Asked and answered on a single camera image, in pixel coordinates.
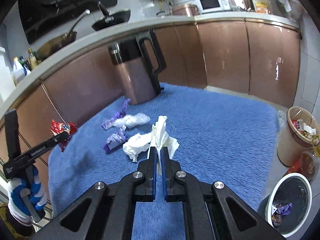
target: floor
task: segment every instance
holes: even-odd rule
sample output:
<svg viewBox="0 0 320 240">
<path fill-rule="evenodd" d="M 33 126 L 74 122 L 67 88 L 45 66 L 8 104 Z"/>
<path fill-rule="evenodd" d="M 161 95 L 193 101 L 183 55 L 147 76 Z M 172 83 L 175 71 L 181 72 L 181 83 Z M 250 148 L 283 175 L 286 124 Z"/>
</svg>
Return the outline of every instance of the floor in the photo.
<svg viewBox="0 0 320 240">
<path fill-rule="evenodd" d="M 212 87 L 212 86 L 207 86 L 205 88 L 205 90 L 265 102 L 266 104 L 269 104 L 272 107 L 274 107 L 276 110 L 281 110 L 285 113 L 288 111 L 288 108 L 286 108 L 284 106 L 280 106 L 275 103 L 272 103 L 272 102 L 269 102 L 269 101 L 266 101 L 266 100 L 263 100 L 263 99 L 255 97 L 255 96 L 245 94 L 245 93 L 238 93 L 238 92 L 234 92 L 231 90 L 226 90 L 226 89 Z M 288 170 L 288 167 L 284 166 L 279 161 L 278 155 L 275 153 L 273 156 L 272 163 L 271 163 L 264 197 L 267 197 L 271 193 L 274 186 L 282 178 L 283 174 L 285 174 L 285 172 L 287 170 Z M 314 217 L 316 216 L 318 210 L 320 209 L 320 174 L 319 173 L 320 173 L 320 170 L 319 170 L 317 176 L 315 177 L 315 179 L 313 179 L 313 181 L 311 181 L 311 183 L 310 183 L 311 189 L 312 189 L 312 204 L 311 204 L 311 210 L 310 210 L 310 213 L 307 217 L 307 220 L 294 235 L 287 238 L 288 240 L 300 239 L 303 236 L 303 234 L 305 233 L 305 231 L 308 229 L 308 227 L 310 226 Z"/>
</svg>

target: black screen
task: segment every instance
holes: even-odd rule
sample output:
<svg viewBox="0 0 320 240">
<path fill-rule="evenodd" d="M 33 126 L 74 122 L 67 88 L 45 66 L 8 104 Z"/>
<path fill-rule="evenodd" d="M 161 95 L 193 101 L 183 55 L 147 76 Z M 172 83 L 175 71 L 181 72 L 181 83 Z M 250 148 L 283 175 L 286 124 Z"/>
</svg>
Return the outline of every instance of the black screen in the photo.
<svg viewBox="0 0 320 240">
<path fill-rule="evenodd" d="M 211 8 L 218 8 L 220 7 L 218 0 L 200 0 L 202 8 L 205 9 L 211 9 Z"/>
<path fill-rule="evenodd" d="M 29 44 L 76 19 L 86 9 L 99 10 L 98 1 L 105 7 L 117 4 L 117 0 L 18 0 L 21 23 Z"/>
</svg>

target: blue carpet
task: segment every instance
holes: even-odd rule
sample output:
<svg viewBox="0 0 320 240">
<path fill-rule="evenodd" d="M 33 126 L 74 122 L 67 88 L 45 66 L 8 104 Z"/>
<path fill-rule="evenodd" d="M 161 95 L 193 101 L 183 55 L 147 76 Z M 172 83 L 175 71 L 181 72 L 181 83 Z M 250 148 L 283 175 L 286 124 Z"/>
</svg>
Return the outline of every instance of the blue carpet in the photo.
<svg viewBox="0 0 320 240">
<path fill-rule="evenodd" d="M 162 84 L 155 99 L 128 106 L 127 114 L 139 112 L 151 122 L 127 130 L 128 137 L 145 134 L 159 115 L 167 115 L 167 132 L 180 146 L 174 159 L 199 180 L 221 180 L 257 210 L 263 198 L 275 148 L 276 110 L 262 102 L 200 89 Z M 100 111 L 73 136 L 65 152 L 58 147 L 49 158 L 49 192 L 55 215 L 97 181 L 119 181 L 137 169 L 122 147 L 110 155 L 105 141 L 117 128 L 104 131 L 101 123 L 119 111 L 120 97 Z M 141 153 L 138 161 L 147 157 Z M 165 203 L 162 180 L 157 178 L 156 200 L 137 203 L 132 239 L 185 239 L 181 203 Z"/>
</svg>

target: glove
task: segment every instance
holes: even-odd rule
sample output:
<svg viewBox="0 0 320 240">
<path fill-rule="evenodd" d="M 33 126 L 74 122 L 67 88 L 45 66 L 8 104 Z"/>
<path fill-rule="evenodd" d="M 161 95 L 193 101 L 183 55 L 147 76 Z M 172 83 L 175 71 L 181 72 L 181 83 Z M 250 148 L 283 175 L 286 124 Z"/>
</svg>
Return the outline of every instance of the glove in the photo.
<svg viewBox="0 0 320 240">
<path fill-rule="evenodd" d="M 32 171 L 34 177 L 30 188 L 31 194 L 28 195 L 28 197 L 35 210 L 41 211 L 47 203 L 47 195 L 44 192 L 44 187 L 40 183 L 39 171 L 34 165 L 32 165 Z M 27 182 L 20 178 L 13 178 L 8 182 L 8 208 L 11 215 L 22 225 L 31 226 L 30 212 L 20 196 L 20 191 L 24 189 L 26 185 Z"/>
</svg>

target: trash can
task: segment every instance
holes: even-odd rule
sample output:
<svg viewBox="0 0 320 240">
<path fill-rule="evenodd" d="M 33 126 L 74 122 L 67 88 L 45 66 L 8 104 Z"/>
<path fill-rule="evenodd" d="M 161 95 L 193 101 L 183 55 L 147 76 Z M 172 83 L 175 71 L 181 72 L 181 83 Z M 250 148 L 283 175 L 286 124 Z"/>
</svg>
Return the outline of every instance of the trash can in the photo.
<svg viewBox="0 0 320 240">
<path fill-rule="evenodd" d="M 312 147 L 311 139 L 303 136 L 293 125 L 292 120 L 302 119 L 307 125 L 320 131 L 316 119 L 306 109 L 293 106 L 287 112 L 287 125 L 282 131 L 277 149 L 279 160 L 285 166 L 292 166 L 300 154 Z"/>
<path fill-rule="evenodd" d="M 277 215 L 273 204 L 292 204 L 291 211 L 281 216 L 281 223 L 274 226 L 272 212 Z M 276 184 L 269 196 L 267 196 L 258 209 L 258 214 L 265 217 L 266 221 L 284 237 L 292 236 L 306 221 L 312 203 L 311 186 L 306 177 L 299 173 L 290 173 L 284 176 Z"/>
</svg>

